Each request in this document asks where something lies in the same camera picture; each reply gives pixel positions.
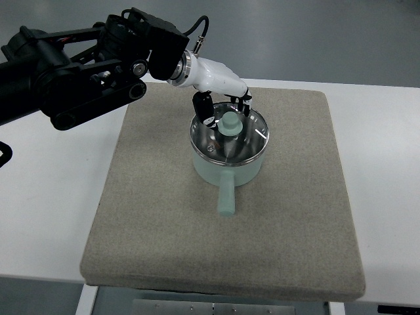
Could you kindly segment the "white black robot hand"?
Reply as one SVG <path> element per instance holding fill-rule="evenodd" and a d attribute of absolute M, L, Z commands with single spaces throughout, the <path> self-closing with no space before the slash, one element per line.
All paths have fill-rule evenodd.
<path fill-rule="evenodd" d="M 238 105 L 239 112 L 246 117 L 250 114 L 252 96 L 248 86 L 223 63 L 197 57 L 185 50 L 167 82 L 175 87 L 197 90 L 192 99 L 196 117 L 210 129 L 217 128 L 211 93 L 229 97 Z"/>

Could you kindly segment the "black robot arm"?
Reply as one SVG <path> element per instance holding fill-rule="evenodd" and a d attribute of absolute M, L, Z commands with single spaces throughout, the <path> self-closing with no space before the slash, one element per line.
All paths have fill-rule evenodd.
<path fill-rule="evenodd" d="M 1 123 L 40 111 L 66 131 L 134 102 L 145 74 L 177 75 L 189 36 L 136 8 L 81 30 L 22 26 L 1 47 Z"/>

